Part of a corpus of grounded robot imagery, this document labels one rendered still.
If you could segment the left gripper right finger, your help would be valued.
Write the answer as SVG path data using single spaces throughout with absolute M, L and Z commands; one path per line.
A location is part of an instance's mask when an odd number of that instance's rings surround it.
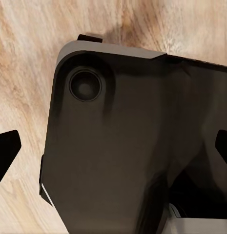
M 227 131 L 226 130 L 219 130 L 216 141 L 215 141 L 215 148 L 223 158 L 223 160 L 227 164 Z

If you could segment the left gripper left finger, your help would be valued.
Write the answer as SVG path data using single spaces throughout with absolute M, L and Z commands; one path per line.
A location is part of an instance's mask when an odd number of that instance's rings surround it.
M 21 149 L 21 139 L 17 130 L 0 134 L 0 182 Z

